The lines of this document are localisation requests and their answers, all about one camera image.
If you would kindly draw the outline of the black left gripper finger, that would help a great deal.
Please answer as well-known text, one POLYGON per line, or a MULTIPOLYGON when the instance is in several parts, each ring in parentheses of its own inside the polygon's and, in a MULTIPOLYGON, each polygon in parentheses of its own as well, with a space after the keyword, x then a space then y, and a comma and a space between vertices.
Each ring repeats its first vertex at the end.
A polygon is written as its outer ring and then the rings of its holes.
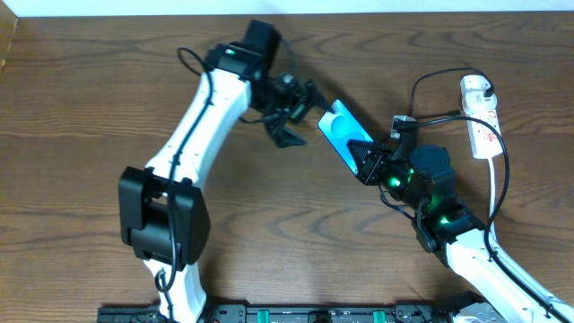
POLYGON ((286 126, 286 119, 278 118, 265 122, 265 130, 278 148, 307 144, 302 136, 286 126))
POLYGON ((334 112, 332 105, 326 100, 312 80, 307 81, 307 93, 310 107, 319 107, 329 113, 334 112))

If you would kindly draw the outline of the blue Galaxy smartphone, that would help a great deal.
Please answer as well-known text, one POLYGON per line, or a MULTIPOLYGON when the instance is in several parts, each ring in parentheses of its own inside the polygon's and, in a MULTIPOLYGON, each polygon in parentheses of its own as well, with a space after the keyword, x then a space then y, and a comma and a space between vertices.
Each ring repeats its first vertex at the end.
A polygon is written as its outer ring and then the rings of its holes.
POLYGON ((335 100, 331 108, 333 111, 326 112, 317 126, 349 170, 357 175, 358 167, 347 143, 350 140, 372 142, 372 138, 340 100, 335 100))

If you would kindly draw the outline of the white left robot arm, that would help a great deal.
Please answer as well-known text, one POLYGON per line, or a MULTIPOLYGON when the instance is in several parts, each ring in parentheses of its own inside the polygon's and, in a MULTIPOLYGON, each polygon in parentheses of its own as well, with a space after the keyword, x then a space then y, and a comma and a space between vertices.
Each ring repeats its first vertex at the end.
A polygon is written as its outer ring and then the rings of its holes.
POLYGON ((203 189, 234 124, 255 109, 276 147, 302 146, 287 125, 313 107, 330 109, 313 81, 269 74, 283 43, 273 24, 253 20, 242 40, 198 57, 196 95, 169 140, 143 168, 127 167, 119 178, 121 239, 151 271, 165 322, 197 322, 204 312, 198 260, 211 222, 203 189))

